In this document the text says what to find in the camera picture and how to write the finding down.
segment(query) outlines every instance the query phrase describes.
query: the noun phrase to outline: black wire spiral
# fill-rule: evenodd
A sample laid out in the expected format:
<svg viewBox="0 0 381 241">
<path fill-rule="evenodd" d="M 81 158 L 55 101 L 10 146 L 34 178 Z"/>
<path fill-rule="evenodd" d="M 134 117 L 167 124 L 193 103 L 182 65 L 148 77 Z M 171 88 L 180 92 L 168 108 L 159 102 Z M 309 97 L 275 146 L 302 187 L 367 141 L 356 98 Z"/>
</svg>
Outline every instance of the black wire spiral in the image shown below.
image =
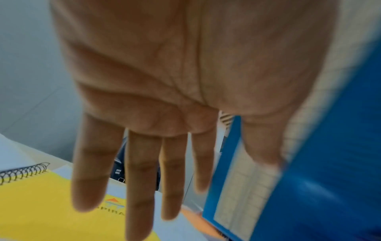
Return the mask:
<svg viewBox="0 0 381 241">
<path fill-rule="evenodd" d="M 48 165 L 50 165 L 49 162 L 41 162 L 39 164 L 26 166 L 23 168 L 0 171 L 0 186 L 3 185 L 3 183 L 10 183 L 11 181 L 17 181 L 44 173 L 46 172 Z"/>
</svg>

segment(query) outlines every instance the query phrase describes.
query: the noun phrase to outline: human palm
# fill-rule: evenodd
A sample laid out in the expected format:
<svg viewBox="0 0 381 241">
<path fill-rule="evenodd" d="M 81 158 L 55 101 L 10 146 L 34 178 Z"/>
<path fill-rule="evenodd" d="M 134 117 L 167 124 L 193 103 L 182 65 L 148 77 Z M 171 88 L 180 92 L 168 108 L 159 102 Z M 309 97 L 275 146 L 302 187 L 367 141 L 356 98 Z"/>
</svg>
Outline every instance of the human palm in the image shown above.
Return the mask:
<svg viewBox="0 0 381 241">
<path fill-rule="evenodd" d="M 242 116 L 255 161 L 280 164 L 289 118 L 318 75 L 335 23 L 332 0 L 52 0 L 66 64 L 84 106 L 73 173 L 73 203 L 103 199 L 113 160 L 126 154 L 128 240 L 152 228 L 156 162 L 162 217 L 184 194 L 192 134 L 195 181 L 212 174 L 218 111 Z"/>
</svg>

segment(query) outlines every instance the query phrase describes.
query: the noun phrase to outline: hand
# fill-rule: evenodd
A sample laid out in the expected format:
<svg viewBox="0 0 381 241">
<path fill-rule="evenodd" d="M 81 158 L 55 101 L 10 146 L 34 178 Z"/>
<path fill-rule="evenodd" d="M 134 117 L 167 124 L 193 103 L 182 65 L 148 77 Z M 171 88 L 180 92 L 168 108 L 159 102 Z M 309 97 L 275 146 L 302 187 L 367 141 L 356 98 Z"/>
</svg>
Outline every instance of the hand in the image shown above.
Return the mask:
<svg viewBox="0 0 381 241">
<path fill-rule="evenodd" d="M 192 133 L 195 182 L 208 188 L 218 111 L 242 116 L 257 162 L 281 164 L 288 120 L 307 97 L 329 47 L 334 0 L 52 0 L 66 64 L 83 100 L 72 196 L 102 201 L 125 128 L 126 238 L 152 228 L 156 162 L 162 218 L 177 216 Z"/>
</svg>

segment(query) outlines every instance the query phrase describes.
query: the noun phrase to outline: orange triangle logo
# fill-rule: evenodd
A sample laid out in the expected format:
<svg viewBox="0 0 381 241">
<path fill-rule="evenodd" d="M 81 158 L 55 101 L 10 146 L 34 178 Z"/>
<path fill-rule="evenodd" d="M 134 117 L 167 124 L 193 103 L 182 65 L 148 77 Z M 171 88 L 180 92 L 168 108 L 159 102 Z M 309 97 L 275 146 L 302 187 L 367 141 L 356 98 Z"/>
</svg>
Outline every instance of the orange triangle logo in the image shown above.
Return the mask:
<svg viewBox="0 0 381 241">
<path fill-rule="evenodd" d="M 113 199 L 108 199 L 108 200 L 106 200 L 106 201 L 110 201 L 110 202 L 118 202 L 118 200 L 116 200 L 115 198 L 113 198 Z"/>
</svg>

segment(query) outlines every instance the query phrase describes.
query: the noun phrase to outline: yellow notebook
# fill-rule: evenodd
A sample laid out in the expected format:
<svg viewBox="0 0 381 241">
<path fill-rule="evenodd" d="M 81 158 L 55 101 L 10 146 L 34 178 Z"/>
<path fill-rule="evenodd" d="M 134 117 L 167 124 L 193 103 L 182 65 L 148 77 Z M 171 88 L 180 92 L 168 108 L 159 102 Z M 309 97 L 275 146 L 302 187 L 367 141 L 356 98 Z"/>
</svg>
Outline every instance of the yellow notebook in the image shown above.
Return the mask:
<svg viewBox="0 0 381 241">
<path fill-rule="evenodd" d="M 4 182 L 0 185 L 0 238 L 125 240 L 125 199 L 106 195 L 97 209 L 79 213 L 71 205 L 69 189 L 69 180 L 51 171 Z M 159 238 L 152 232 L 146 241 L 159 241 Z"/>
</svg>

